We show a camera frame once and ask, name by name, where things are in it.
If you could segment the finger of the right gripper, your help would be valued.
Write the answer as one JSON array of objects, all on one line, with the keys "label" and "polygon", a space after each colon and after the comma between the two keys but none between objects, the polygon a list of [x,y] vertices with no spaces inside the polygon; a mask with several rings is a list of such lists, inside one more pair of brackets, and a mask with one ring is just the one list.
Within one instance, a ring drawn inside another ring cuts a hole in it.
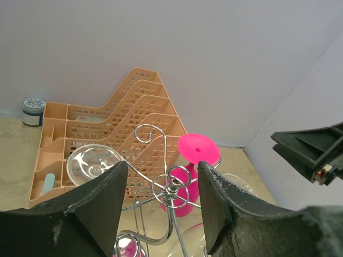
[{"label": "finger of the right gripper", "polygon": [[311,183],[342,179],[342,125],[313,130],[275,132],[273,150]]}]

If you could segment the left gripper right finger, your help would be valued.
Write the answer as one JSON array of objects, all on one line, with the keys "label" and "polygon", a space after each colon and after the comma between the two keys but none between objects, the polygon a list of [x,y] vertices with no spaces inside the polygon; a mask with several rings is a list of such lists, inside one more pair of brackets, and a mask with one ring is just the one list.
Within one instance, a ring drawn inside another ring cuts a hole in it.
[{"label": "left gripper right finger", "polygon": [[205,161],[200,205],[211,256],[342,256],[342,207],[293,211],[241,189]]}]

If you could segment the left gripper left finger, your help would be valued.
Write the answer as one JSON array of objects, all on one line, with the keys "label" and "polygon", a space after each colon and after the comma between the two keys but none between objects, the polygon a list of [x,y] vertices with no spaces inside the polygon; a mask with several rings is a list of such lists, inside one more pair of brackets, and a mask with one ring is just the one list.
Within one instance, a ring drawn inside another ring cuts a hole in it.
[{"label": "left gripper left finger", "polygon": [[1,212],[1,256],[112,256],[128,166],[30,209]]}]

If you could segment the clear champagne flute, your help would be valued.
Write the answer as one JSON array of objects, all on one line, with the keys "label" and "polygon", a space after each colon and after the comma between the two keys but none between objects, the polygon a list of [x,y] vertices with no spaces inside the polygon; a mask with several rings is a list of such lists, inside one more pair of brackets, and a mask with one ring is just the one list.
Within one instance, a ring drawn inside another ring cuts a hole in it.
[{"label": "clear champagne flute", "polygon": [[[256,192],[251,188],[251,186],[248,185],[240,177],[229,173],[224,173],[222,174],[222,176],[236,186],[242,188],[243,190],[251,193],[254,196],[257,196]],[[204,254],[206,242],[203,223],[198,223],[189,227],[181,234],[181,236],[188,256],[206,256],[206,254]],[[178,239],[175,240],[175,242],[167,252],[167,257],[174,256],[184,256],[181,249],[180,241]]]}]

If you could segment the clear wine glass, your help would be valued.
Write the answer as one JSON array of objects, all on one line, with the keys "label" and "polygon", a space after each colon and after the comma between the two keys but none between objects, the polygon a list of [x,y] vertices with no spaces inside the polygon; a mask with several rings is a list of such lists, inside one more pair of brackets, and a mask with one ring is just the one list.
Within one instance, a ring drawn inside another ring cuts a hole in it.
[{"label": "clear wine glass", "polygon": [[108,146],[88,144],[74,150],[66,158],[66,173],[75,186],[102,175],[124,158]]}]

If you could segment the pink plastic goblet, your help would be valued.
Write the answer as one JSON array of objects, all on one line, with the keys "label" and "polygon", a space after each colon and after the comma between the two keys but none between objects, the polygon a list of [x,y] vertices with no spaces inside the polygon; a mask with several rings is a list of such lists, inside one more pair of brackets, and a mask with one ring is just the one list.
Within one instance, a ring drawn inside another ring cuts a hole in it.
[{"label": "pink plastic goblet", "polygon": [[[177,146],[180,154],[189,162],[185,168],[190,173],[191,179],[198,178],[195,166],[200,161],[212,165],[216,164],[220,158],[219,147],[214,141],[202,134],[187,133],[180,137]],[[175,214],[177,217],[185,217],[192,212],[193,204],[199,198],[198,182],[192,182],[187,187],[179,189],[177,195],[183,200],[174,200],[174,205],[178,207],[175,209]]]}]

